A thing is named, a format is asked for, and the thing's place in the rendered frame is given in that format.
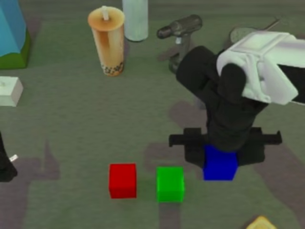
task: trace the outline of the colored block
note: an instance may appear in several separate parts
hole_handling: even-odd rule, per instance
[[[110,164],[108,188],[111,198],[136,198],[136,164]]]
[[[25,68],[30,35],[18,0],[0,0],[0,69]]]
[[[158,202],[182,202],[184,193],[182,167],[157,167]]]
[[[235,152],[222,152],[213,146],[204,146],[205,164],[203,179],[214,181],[232,181],[238,169]]]
[[[17,106],[22,91],[18,77],[0,76],[0,106]]]

